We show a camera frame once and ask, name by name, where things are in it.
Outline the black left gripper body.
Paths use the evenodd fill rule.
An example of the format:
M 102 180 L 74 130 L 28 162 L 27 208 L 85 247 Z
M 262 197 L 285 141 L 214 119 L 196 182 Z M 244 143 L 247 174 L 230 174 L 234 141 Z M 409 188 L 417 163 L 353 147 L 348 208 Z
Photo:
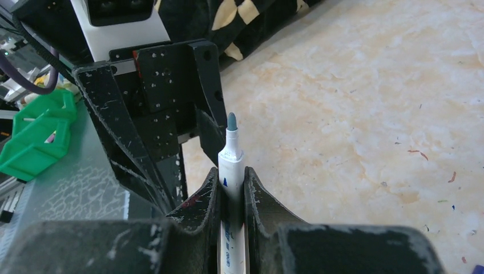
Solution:
M 137 112 L 141 112 L 142 106 L 146 106 L 151 113 L 170 110 L 176 125 L 176 116 L 179 113 L 179 100 L 176 95 L 181 91 L 172 84 L 172 69 L 148 68 L 139 60 L 141 50 L 151 47 L 162 49 L 156 56 L 158 59 L 173 60 L 174 48 L 170 40 L 114 50 L 110 52 L 109 60 L 95 62 L 71 1 L 18 1 L 11 7 L 11 16 L 17 28 L 34 32 L 66 59 L 66 63 L 57 62 L 57 66 L 70 81 L 77 84 L 74 77 L 76 68 L 106 62 L 112 69 L 128 107 Z M 181 129 L 177 125 L 176 129 L 181 145 Z

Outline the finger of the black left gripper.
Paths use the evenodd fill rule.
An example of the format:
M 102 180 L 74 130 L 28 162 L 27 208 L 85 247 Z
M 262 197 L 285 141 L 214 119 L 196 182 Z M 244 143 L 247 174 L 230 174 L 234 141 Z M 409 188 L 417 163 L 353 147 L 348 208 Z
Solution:
M 217 46 L 207 40 L 189 44 L 195 61 L 195 74 L 201 92 L 195 101 L 200 146 L 210 161 L 218 165 L 218 153 L 225 146 L 227 114 L 220 80 Z
M 183 154 L 170 110 L 127 106 L 106 62 L 74 77 L 118 183 L 165 215 L 187 198 Z

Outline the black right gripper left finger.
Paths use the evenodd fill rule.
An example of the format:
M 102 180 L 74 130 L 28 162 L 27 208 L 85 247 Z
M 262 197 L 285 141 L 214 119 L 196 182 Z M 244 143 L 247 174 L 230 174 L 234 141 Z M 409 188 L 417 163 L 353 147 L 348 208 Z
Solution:
M 166 217 L 44 221 L 26 229 L 2 273 L 217 273 L 218 171 Z

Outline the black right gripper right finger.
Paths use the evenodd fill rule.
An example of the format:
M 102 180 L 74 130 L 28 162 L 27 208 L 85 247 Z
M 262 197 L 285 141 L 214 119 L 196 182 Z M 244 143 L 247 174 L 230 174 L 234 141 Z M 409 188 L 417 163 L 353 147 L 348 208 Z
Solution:
M 444 273 L 427 237 L 395 225 L 310 224 L 245 168 L 249 273 Z

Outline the white marker pen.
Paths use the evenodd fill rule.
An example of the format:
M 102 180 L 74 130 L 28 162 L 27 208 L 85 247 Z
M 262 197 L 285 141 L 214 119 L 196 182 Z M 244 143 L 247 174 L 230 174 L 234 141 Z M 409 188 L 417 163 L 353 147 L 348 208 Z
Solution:
M 225 146 L 218 153 L 221 196 L 220 273 L 245 273 L 244 165 L 237 120 L 229 113 Z

